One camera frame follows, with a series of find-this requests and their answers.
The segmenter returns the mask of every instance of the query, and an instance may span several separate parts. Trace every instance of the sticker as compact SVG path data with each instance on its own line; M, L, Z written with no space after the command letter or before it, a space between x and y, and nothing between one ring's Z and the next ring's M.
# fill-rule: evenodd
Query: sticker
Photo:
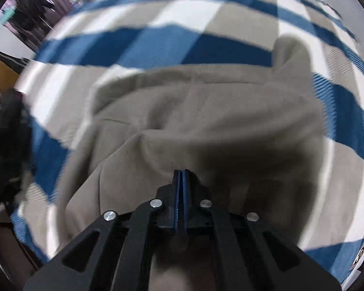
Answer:
M364 255L364 243L362 247L360 248L359 252L357 253L357 256L355 257L352 266L350 267L350 270L353 270L354 267L356 267L357 263L360 261L361 257Z

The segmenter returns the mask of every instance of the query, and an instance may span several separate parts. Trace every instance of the silver screw head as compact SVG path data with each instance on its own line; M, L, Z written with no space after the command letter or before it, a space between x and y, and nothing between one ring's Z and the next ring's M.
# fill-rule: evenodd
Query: silver screw head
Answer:
M257 220L259 220L259 216L256 212L250 212L249 214L247 214L247 220L251 222L256 222Z
M163 204L163 202L160 199L153 199L150 201L150 206L153 208L159 208L162 206L162 204Z
M208 199L204 199L202 200L199 205L202 207L202 208L210 208L212 206L212 202Z
M107 221L112 221L112 220L116 219L116 212L114 212L114 211L105 212L104 219Z

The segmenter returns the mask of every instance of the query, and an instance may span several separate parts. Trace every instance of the gray blanket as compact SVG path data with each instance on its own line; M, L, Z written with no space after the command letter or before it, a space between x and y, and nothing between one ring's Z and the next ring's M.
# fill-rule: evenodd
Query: gray blanket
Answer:
M303 45L277 40L273 63L176 66L101 87L58 185L62 246L103 212L154 198L185 168L215 204L257 212L296 243L314 202L323 109Z

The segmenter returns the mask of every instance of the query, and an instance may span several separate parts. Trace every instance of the striped blanket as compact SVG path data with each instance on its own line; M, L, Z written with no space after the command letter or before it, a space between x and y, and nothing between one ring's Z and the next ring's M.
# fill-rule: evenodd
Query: striped blanket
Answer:
M171 65L270 67L283 35L307 46L326 111L324 162L299 247L345 287L364 258L364 56L324 0L91 0L72 10L17 85L34 117L36 168L12 215L19 240L43 261L54 256L57 180L102 84Z

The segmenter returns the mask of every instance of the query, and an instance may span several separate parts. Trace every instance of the black bag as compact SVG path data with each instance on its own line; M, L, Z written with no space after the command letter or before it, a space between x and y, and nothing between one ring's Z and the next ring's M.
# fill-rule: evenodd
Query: black bag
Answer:
M11 203L20 191L21 178L31 155L30 115L23 94L0 94L0 204Z

